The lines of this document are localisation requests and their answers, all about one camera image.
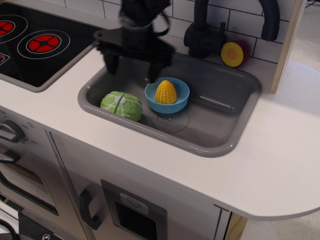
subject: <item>plastic bowl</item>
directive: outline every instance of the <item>plastic bowl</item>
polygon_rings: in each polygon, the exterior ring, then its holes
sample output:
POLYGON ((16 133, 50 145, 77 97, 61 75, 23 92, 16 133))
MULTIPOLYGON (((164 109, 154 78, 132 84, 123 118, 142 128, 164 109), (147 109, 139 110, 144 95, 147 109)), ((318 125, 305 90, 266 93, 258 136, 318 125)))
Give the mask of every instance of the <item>plastic bowl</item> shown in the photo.
POLYGON ((154 83, 149 83, 145 87, 144 92, 150 108, 154 111, 161 114, 174 114, 181 111, 187 105, 190 89, 184 81, 178 78, 160 77, 154 83), (177 99, 173 104, 161 104, 156 102, 157 88, 163 80, 170 81, 175 87, 177 99))

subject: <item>yellow corn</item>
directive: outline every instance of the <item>yellow corn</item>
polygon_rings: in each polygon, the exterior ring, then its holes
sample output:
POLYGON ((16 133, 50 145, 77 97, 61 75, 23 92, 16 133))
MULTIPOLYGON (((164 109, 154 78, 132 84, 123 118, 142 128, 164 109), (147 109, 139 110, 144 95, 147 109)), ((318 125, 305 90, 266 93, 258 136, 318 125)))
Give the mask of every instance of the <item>yellow corn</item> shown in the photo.
POLYGON ((175 86, 168 80, 163 80, 156 89, 155 101, 159 104, 173 104, 177 101, 175 86))

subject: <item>sink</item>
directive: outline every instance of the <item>sink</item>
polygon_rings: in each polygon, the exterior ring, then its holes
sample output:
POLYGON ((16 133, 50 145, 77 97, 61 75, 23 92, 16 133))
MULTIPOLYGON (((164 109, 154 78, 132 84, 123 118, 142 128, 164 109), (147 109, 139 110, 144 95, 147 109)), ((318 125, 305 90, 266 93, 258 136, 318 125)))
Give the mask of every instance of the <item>sink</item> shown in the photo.
POLYGON ((206 60, 176 53, 160 77, 174 77, 190 88, 186 107, 173 114, 153 111, 145 96, 149 63, 123 57, 117 74, 103 67, 78 94, 81 108, 151 138, 202 157, 230 153, 239 142, 261 95, 261 85, 251 74, 206 60), (139 122, 100 108, 112 91, 137 96, 143 107, 139 122))

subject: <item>oven handle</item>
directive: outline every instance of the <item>oven handle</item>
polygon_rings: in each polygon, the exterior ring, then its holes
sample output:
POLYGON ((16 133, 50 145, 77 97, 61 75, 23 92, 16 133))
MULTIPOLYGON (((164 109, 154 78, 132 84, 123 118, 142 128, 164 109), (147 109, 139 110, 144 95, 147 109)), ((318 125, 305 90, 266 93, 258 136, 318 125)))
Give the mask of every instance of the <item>oven handle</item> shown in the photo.
POLYGON ((79 195, 79 211, 82 220, 92 229, 97 230, 100 225, 101 221, 98 216, 91 217, 89 211, 89 205, 92 201, 91 194, 88 190, 83 190, 82 193, 79 195))
POLYGON ((0 163, 4 164, 15 164, 20 160, 20 156, 13 151, 6 151, 5 153, 0 153, 0 163))

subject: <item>oven window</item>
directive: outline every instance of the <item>oven window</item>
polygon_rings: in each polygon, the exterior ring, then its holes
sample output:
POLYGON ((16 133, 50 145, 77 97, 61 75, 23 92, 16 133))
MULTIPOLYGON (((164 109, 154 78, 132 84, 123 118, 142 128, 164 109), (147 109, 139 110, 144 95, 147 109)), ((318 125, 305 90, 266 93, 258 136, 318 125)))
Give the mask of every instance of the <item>oven window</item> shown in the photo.
POLYGON ((0 163, 0 182, 26 199, 59 215, 41 178, 19 164, 0 163))

